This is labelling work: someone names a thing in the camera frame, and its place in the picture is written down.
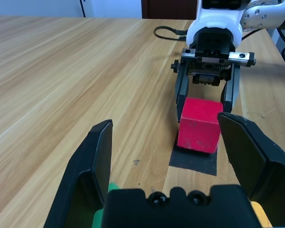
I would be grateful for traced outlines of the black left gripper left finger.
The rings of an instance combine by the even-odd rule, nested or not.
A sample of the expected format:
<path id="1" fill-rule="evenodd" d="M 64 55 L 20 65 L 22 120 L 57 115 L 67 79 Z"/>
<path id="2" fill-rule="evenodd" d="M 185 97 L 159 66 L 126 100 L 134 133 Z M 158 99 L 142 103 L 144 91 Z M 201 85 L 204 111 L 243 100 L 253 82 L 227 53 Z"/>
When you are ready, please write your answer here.
<path id="1" fill-rule="evenodd" d="M 112 120 L 89 131 L 70 158 L 44 226 L 99 228 L 109 189 Z"/>

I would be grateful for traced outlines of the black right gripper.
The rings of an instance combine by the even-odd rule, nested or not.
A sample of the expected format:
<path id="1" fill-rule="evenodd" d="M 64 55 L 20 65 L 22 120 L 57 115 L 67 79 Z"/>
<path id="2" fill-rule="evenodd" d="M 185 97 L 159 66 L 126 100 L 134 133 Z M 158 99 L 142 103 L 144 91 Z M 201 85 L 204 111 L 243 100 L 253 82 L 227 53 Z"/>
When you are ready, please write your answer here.
<path id="1" fill-rule="evenodd" d="M 194 84 L 218 86 L 225 80 L 221 93 L 223 111 L 231 113 L 239 93 L 240 67 L 256 64 L 253 52 L 236 52 L 233 35 L 228 29 L 203 28 L 193 38 L 193 43 L 182 50 L 181 60 L 175 60 L 171 69 L 177 74 L 175 84 L 178 122 L 189 89 L 189 78 Z"/>

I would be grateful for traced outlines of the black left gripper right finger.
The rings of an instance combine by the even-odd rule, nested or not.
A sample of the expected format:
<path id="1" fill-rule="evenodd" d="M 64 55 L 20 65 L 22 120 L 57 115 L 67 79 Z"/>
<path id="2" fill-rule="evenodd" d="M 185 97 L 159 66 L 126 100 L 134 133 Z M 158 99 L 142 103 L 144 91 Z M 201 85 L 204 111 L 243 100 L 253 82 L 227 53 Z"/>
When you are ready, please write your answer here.
<path id="1" fill-rule="evenodd" d="M 228 160 L 248 198 L 261 205 L 273 226 L 285 227 L 285 152 L 242 116 L 222 112 L 218 122 Z"/>

